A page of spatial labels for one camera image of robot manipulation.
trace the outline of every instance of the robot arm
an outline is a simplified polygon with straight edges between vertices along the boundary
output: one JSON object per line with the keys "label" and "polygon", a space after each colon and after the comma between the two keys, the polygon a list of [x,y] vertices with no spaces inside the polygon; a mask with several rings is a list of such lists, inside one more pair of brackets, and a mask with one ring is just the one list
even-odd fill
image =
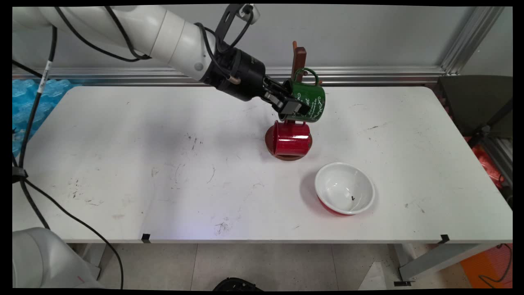
{"label": "robot arm", "polygon": [[[86,39],[127,46],[104,7],[63,7],[61,10]],[[206,33],[202,25],[188,23],[159,5],[138,5],[129,11],[115,9],[114,13],[135,49],[183,74],[243,101],[261,97],[279,114],[309,111],[289,89],[266,75],[261,61],[234,47],[218,50],[218,47],[227,47],[223,39],[235,16],[251,24],[256,22],[260,14],[253,4],[230,4],[214,33]],[[69,30],[54,7],[13,7],[14,31],[51,25]]]}

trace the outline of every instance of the table leg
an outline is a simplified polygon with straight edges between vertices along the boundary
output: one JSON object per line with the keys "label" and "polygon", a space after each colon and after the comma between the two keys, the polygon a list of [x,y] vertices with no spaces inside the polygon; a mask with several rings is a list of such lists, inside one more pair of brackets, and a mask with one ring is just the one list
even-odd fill
{"label": "table leg", "polygon": [[[401,257],[401,254],[399,256],[400,277],[403,281],[415,281],[417,278],[437,272],[494,246],[493,244],[441,244],[404,265],[401,259],[406,261],[406,258]],[[399,250],[402,250],[401,247],[395,246],[397,254]]]}
{"label": "table leg", "polygon": [[88,262],[88,266],[91,269],[92,275],[98,280],[100,275],[100,260],[102,260],[102,255],[104,254],[106,244],[87,244],[85,250],[83,251],[82,259]]}
{"label": "table leg", "polygon": [[393,244],[399,265],[404,266],[417,258],[413,244]]}

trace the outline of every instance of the black cable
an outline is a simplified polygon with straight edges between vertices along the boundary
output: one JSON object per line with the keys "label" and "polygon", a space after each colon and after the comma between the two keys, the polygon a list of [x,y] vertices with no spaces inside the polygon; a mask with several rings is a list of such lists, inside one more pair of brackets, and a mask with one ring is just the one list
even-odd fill
{"label": "black cable", "polygon": [[[51,50],[49,51],[49,58],[48,58],[48,62],[47,62],[48,65],[49,65],[50,62],[53,62],[53,60],[54,60],[54,52],[55,52],[56,47],[57,47],[57,34],[58,34],[57,28],[55,26],[53,26],[52,27]],[[47,80],[47,75],[44,72],[44,77],[42,77],[42,80],[40,82],[40,86],[42,88],[45,86],[46,80]],[[27,141],[29,140],[29,134],[31,134],[32,122],[33,122],[33,120],[35,118],[36,110],[38,108],[38,103],[40,102],[40,97],[42,96],[42,92],[43,92],[43,89],[39,88],[37,93],[36,93],[35,102],[33,103],[33,107],[31,109],[31,113],[29,115],[26,132],[24,134],[24,140],[22,141],[22,147],[20,148],[20,159],[18,160],[18,165],[20,166],[20,168],[24,167],[24,157],[26,155]]]}
{"label": "black cable", "polygon": [[195,25],[197,25],[200,28],[200,32],[202,32],[202,35],[204,37],[205,48],[208,51],[209,57],[211,58],[213,63],[215,63],[216,67],[220,70],[220,72],[222,72],[224,77],[226,77],[226,79],[229,79],[231,75],[219,65],[218,61],[216,61],[215,56],[213,55],[213,52],[211,51],[211,46],[209,45],[208,35],[206,34],[205,31],[207,30],[212,34],[214,34],[214,32],[204,27],[204,25],[202,25],[201,23],[195,23]]}
{"label": "black cable", "polygon": [[216,49],[224,54],[228,51],[230,51],[233,47],[235,47],[235,45],[240,41],[240,39],[244,36],[244,34],[246,33],[247,29],[249,28],[249,26],[251,25],[251,21],[253,20],[253,13],[252,13],[253,9],[250,7],[249,8],[249,12],[250,13],[250,16],[249,16],[249,20],[246,22],[246,25],[244,26],[244,28],[242,29],[242,31],[240,32],[240,34],[238,34],[238,36],[236,37],[236,39],[233,41],[233,43],[231,43],[231,45],[229,45],[225,50],[222,50],[221,48],[221,44],[222,44],[222,40],[219,40],[218,41],[218,45],[216,47]]}
{"label": "black cable", "polygon": [[124,30],[124,27],[120,23],[120,20],[118,20],[118,17],[116,17],[115,13],[113,12],[113,9],[110,6],[104,6],[104,7],[107,10],[107,12],[109,13],[109,15],[111,15],[111,18],[113,19],[113,21],[115,22],[116,26],[120,30],[120,33],[122,33],[122,36],[124,36],[124,39],[126,40],[127,47],[129,48],[129,51],[131,51],[131,54],[134,57],[138,58],[138,59],[142,59],[142,60],[151,59],[150,56],[147,56],[145,54],[144,55],[138,55],[135,52],[135,48],[133,47],[133,44],[131,43],[131,40],[130,40],[129,36],[126,33],[126,30]]}
{"label": "black cable", "polygon": [[20,69],[22,69],[22,70],[24,70],[26,72],[29,72],[29,73],[37,76],[38,78],[42,78],[42,74],[40,74],[39,72],[22,65],[21,63],[15,61],[14,59],[11,59],[11,60],[13,61],[13,65],[19,67]]}
{"label": "black cable", "polygon": [[497,246],[497,249],[500,249],[502,247],[502,245],[506,246],[508,249],[509,249],[509,262],[508,262],[508,267],[506,267],[506,271],[504,272],[504,274],[502,275],[502,277],[498,280],[494,280],[490,277],[487,277],[485,275],[480,275],[478,276],[478,278],[480,278],[483,282],[485,282],[486,284],[488,284],[488,286],[492,287],[493,289],[496,289],[495,287],[493,287],[489,282],[487,282],[486,280],[484,280],[484,278],[492,281],[492,282],[495,282],[495,283],[500,283],[502,282],[502,280],[504,280],[504,278],[506,277],[506,275],[508,274],[509,272],[509,267],[511,266],[511,262],[513,261],[513,250],[508,246],[508,244],[501,244],[501,245],[498,245]]}
{"label": "black cable", "polygon": [[[22,141],[22,146],[21,146],[21,149],[20,149],[20,159],[19,159],[19,165],[17,165],[16,163],[16,158],[15,158],[15,154],[12,153],[13,155],[13,165],[14,166],[19,166],[20,168],[23,168],[23,164],[24,164],[24,157],[25,157],[25,152],[26,152],[26,146],[27,146],[27,142],[29,140],[29,134],[30,134],[30,130],[31,130],[31,127],[32,127],[32,123],[33,123],[33,120],[35,118],[35,113],[36,113],[36,110],[38,108],[38,103],[40,102],[40,97],[43,93],[43,89],[46,85],[46,81],[47,81],[47,76],[48,76],[48,72],[49,72],[49,69],[50,69],[50,64],[53,62],[54,60],[54,53],[56,51],[56,47],[57,47],[57,28],[55,26],[52,27],[52,41],[51,41],[51,50],[49,52],[49,58],[48,58],[48,62],[46,64],[46,69],[42,75],[42,79],[41,79],[41,82],[40,82],[40,87],[38,88],[38,91],[37,91],[37,94],[36,94],[36,97],[35,97],[35,101],[33,103],[33,107],[31,109],[31,113],[29,115],[29,119],[28,119],[28,122],[27,122],[27,129],[26,129],[26,133],[24,135],[24,140]],[[80,219],[76,218],[74,215],[70,214],[69,212],[67,212],[62,206],[60,206],[60,204],[58,204],[57,201],[55,201],[55,199],[53,199],[50,195],[46,194],[44,191],[42,191],[41,189],[39,189],[36,185],[34,185],[33,183],[31,183],[29,180],[27,180],[26,178],[21,178],[20,179],[20,185],[22,187],[22,191],[24,191],[24,194],[26,195],[27,197],[27,200],[29,202],[29,204],[31,205],[31,207],[33,208],[33,210],[35,211],[35,214],[38,216],[38,218],[40,219],[40,222],[42,222],[43,226],[46,228],[46,229],[50,229],[49,228],[49,225],[47,224],[46,220],[44,219],[44,217],[42,216],[42,214],[40,213],[40,210],[38,210],[35,202],[32,200],[31,198],[31,195],[29,194],[29,191],[27,190],[27,187],[26,187],[26,183],[29,184],[29,186],[31,186],[32,188],[34,188],[36,191],[38,191],[40,194],[44,195],[46,198],[48,198],[51,202],[53,202],[53,204],[55,204],[60,210],[62,210],[66,215],[68,215],[69,217],[73,218],[74,220],[76,220],[77,222],[79,222],[80,224],[82,224],[83,226],[87,227],[89,230],[91,230],[92,232],[94,232],[97,236],[99,236],[109,247],[110,249],[115,253],[116,255],[116,258],[118,259],[118,264],[120,266],[120,289],[123,289],[124,287],[124,268],[122,266],[122,260],[120,259],[120,255],[118,255],[118,252],[116,251],[116,249],[113,247],[113,245],[111,245],[101,234],[98,233],[98,231],[96,231],[94,228],[92,228],[91,226],[89,226],[87,223],[81,221]]]}
{"label": "black cable", "polygon": [[[49,58],[48,58],[48,61],[47,61],[47,64],[46,64],[46,69],[45,69],[44,74],[42,75],[42,79],[40,81],[40,87],[38,88],[38,91],[36,93],[35,101],[33,103],[32,109],[31,109],[31,113],[29,114],[29,119],[27,121],[27,128],[26,128],[26,132],[24,134],[24,140],[22,141],[22,146],[20,148],[20,158],[18,160],[18,166],[20,168],[24,167],[24,158],[25,158],[25,155],[26,155],[26,147],[27,147],[27,142],[29,141],[29,135],[31,134],[32,123],[33,123],[33,120],[35,119],[35,114],[36,114],[36,110],[38,108],[38,103],[40,102],[40,97],[42,96],[43,88],[45,87],[45,84],[46,84],[47,75],[48,75],[47,73],[49,72],[50,63],[53,62],[53,60],[54,60],[54,52],[55,52],[56,47],[57,47],[57,35],[58,35],[57,28],[55,26],[53,26],[52,27],[51,49],[49,50]],[[13,154],[13,164],[16,164],[16,160],[14,159],[14,154]],[[20,186],[22,187],[22,191],[24,192],[24,195],[26,196],[27,201],[29,202],[29,205],[31,205],[31,208],[33,209],[33,211],[35,211],[35,214],[38,216],[38,219],[43,224],[43,226],[46,229],[50,229],[49,225],[47,224],[47,221],[42,216],[42,213],[40,213],[40,210],[38,209],[38,207],[36,206],[35,202],[31,198],[31,195],[29,194],[29,191],[27,190],[25,181],[26,180],[24,178],[21,178],[20,179]]]}
{"label": "black cable", "polygon": [[40,213],[40,210],[38,210],[38,207],[36,206],[35,202],[32,200],[31,195],[29,194],[29,191],[27,190],[26,182],[29,183],[29,181],[27,181],[26,179],[23,179],[23,178],[20,179],[20,186],[22,187],[22,191],[26,195],[27,201],[31,205],[31,208],[35,212],[36,216],[38,216],[38,219],[43,224],[44,228],[51,230],[51,228],[47,224],[46,219],[42,216],[42,213]]}
{"label": "black cable", "polygon": [[65,210],[62,206],[60,206],[60,204],[58,204],[57,201],[55,201],[55,199],[53,199],[50,195],[46,194],[44,191],[42,191],[41,189],[39,189],[36,185],[34,185],[33,183],[31,183],[29,180],[25,180],[27,182],[27,184],[29,184],[29,186],[31,186],[32,188],[34,188],[37,192],[39,192],[40,194],[44,195],[47,199],[49,199],[51,202],[53,202],[53,204],[55,204],[60,210],[62,210],[62,212],[64,212],[67,216],[73,218],[74,220],[76,220],[78,223],[80,223],[81,225],[87,227],[89,230],[91,230],[92,232],[94,232],[98,237],[100,237],[105,243],[106,245],[115,253],[116,255],[116,259],[118,259],[118,264],[120,266],[120,289],[122,290],[124,288],[124,268],[122,266],[122,260],[120,259],[120,255],[118,255],[118,252],[116,251],[116,249],[113,247],[113,245],[111,245],[111,243],[109,243],[109,241],[107,241],[101,234],[99,234],[98,231],[96,231],[94,228],[92,228],[91,226],[89,226],[87,223],[81,221],[80,219],[78,219],[76,216],[72,215],[71,213],[67,212],[67,210]]}
{"label": "black cable", "polygon": [[136,61],[139,61],[140,59],[138,58],[135,58],[135,59],[129,59],[129,58],[125,58],[125,57],[121,57],[121,56],[118,56],[116,54],[113,54],[109,51],[105,51],[104,49],[100,48],[100,47],[97,47],[96,45],[92,44],[91,42],[87,41],[84,37],[82,37],[78,32],[77,30],[75,30],[73,28],[73,26],[71,25],[71,23],[68,21],[68,19],[66,18],[66,16],[64,15],[64,13],[62,12],[62,10],[60,9],[60,7],[58,6],[55,6],[54,7],[56,9],[56,11],[58,12],[58,14],[60,15],[60,17],[62,18],[62,20],[64,21],[64,23],[67,25],[67,27],[71,30],[71,32],[73,32],[73,34],[75,36],[78,37],[78,39],[80,39],[82,42],[84,42],[86,45],[88,45],[89,47],[95,49],[96,51],[98,52],[101,52],[105,55],[109,55],[111,57],[114,57],[116,59],[119,59],[119,60],[123,60],[123,61],[127,61],[127,62],[136,62]]}

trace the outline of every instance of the black object on floor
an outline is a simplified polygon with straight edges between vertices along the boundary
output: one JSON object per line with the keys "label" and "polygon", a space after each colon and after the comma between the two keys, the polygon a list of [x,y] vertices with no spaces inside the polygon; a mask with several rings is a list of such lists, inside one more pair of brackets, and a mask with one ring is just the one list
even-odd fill
{"label": "black object on floor", "polygon": [[255,284],[239,278],[227,278],[216,285],[213,291],[240,291],[253,292],[262,291],[258,289]]}
{"label": "black object on floor", "polygon": [[411,287],[411,282],[397,281],[397,282],[393,282],[393,286],[395,286],[395,287],[407,287],[407,286],[410,286]]}

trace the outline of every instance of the red bowl exterior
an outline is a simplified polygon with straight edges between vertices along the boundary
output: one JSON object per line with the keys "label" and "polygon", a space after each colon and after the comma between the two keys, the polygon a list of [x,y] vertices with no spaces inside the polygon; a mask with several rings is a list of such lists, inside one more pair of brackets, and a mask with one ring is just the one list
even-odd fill
{"label": "red bowl exterior", "polygon": [[324,208],[326,208],[329,212],[333,213],[334,215],[337,215],[337,216],[353,216],[354,215],[354,214],[342,214],[340,212],[337,212],[337,211],[329,208],[326,204],[324,204],[324,202],[320,199],[320,197],[318,195],[316,197],[319,198],[320,204],[322,204],[322,206],[324,206]]}

